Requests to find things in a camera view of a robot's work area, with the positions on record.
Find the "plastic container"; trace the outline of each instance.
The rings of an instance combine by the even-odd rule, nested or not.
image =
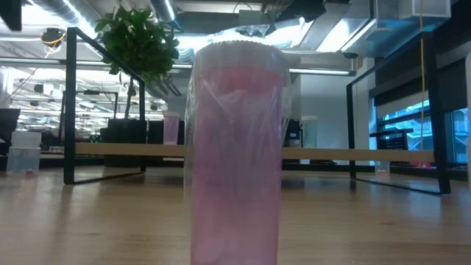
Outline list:
[[[375,161],[375,176],[389,179],[391,177],[391,162]]]
[[[7,174],[38,174],[40,143],[40,132],[13,132],[12,146],[8,151]]]
[[[180,114],[163,113],[163,144],[176,145],[178,142],[178,125],[180,124]]]
[[[302,117],[302,147],[317,148],[317,117]]]
[[[289,84],[270,46],[231,41],[196,54],[185,115],[191,265],[277,263]]]

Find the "potted plant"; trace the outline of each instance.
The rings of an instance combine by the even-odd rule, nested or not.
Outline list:
[[[178,59],[178,40],[173,31],[166,32],[162,24],[152,19],[150,10],[125,10],[119,7],[116,13],[107,13],[97,21],[95,32],[101,32],[98,41],[106,50],[128,66],[146,83],[166,78],[174,60]],[[119,74],[121,69],[110,59],[110,74]],[[106,143],[146,143],[146,122],[129,119],[131,98],[136,95],[134,79],[131,77],[127,90],[127,105],[124,119],[108,120],[102,140]],[[106,166],[135,167],[138,157],[105,157]]]

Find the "black shelf frame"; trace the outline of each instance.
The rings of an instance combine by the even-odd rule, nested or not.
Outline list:
[[[425,67],[425,85],[428,89],[428,98],[430,102],[430,115],[433,130],[433,146],[436,170],[438,173],[439,191],[429,191],[416,188],[410,188],[406,185],[396,185],[392,183],[382,183],[373,180],[362,180],[356,177],[357,168],[355,161],[351,160],[350,165],[350,180],[351,188],[356,188],[356,181],[371,183],[376,185],[388,186],[393,188],[401,188],[409,191],[418,191],[426,194],[450,194],[450,178],[447,175],[447,147],[446,147],[446,132],[445,132],[445,111],[442,107],[440,99],[440,87],[438,81],[438,71],[436,66],[436,52],[432,32],[421,32],[412,40],[407,42],[397,51],[393,52],[384,60],[377,63],[365,71],[361,76],[353,80],[347,85],[347,118],[348,118],[348,146],[349,149],[355,149],[355,121],[353,116],[353,85],[357,84],[370,74],[374,74],[377,70],[387,66],[393,60],[396,60],[401,54],[408,51],[417,43],[423,41],[424,45],[424,67]]]
[[[129,74],[139,83],[139,120],[146,121],[145,113],[145,82],[131,68],[124,65],[95,40],[88,37],[77,27],[67,29],[67,57],[65,62],[65,93],[64,93],[64,176],[66,185],[94,183],[102,180],[110,180],[117,177],[128,177],[136,174],[143,174],[146,171],[144,159],[141,158],[141,170],[135,173],[116,174],[106,177],[97,177],[87,180],[75,180],[75,96],[77,94],[77,37],[90,44],[95,50],[103,54],[106,58],[116,63],[123,72]]]

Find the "pink drink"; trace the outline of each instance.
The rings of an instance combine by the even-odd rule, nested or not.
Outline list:
[[[163,113],[163,144],[177,144],[179,124],[180,114],[169,112]]]
[[[225,60],[224,52],[219,56]],[[251,60],[194,73],[191,265],[277,263],[287,81],[269,67],[251,67]]]

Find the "green leaves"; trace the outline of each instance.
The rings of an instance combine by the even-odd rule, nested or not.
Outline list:
[[[116,14],[107,13],[97,21],[96,32],[106,50],[141,75],[147,82],[160,80],[168,75],[174,60],[178,59],[180,42],[173,32],[166,32],[161,24],[150,21],[150,10],[125,10],[119,7]],[[120,68],[111,60],[110,74],[118,74]]]

